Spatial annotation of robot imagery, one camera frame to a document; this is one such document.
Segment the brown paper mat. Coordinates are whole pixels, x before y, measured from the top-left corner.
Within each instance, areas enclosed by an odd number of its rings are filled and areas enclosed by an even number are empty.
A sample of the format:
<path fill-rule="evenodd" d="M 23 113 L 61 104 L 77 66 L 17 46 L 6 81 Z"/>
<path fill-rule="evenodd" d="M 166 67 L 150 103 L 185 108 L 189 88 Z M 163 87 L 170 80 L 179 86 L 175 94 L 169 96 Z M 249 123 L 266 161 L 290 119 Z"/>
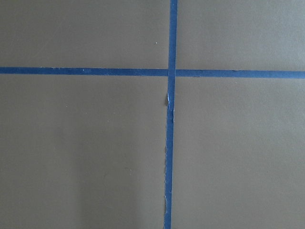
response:
<path fill-rule="evenodd" d="M 302 229 L 302 0 L 3 0 L 3 229 Z"/>

